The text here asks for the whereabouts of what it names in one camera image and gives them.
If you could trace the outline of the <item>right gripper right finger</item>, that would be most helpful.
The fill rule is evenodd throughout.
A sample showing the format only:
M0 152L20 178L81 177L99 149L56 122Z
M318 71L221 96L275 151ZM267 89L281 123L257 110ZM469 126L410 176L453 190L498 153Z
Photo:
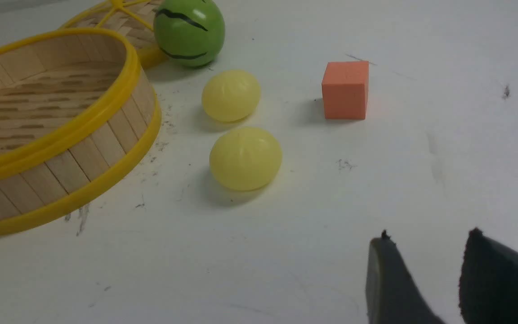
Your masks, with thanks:
M478 228L463 254L459 309L467 324L518 324L518 252Z

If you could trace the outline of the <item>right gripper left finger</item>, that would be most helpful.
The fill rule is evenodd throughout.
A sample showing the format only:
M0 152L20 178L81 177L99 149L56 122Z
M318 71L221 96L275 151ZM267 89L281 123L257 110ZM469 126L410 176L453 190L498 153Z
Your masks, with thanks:
M370 324L442 324L428 306L386 230L369 243L366 315Z

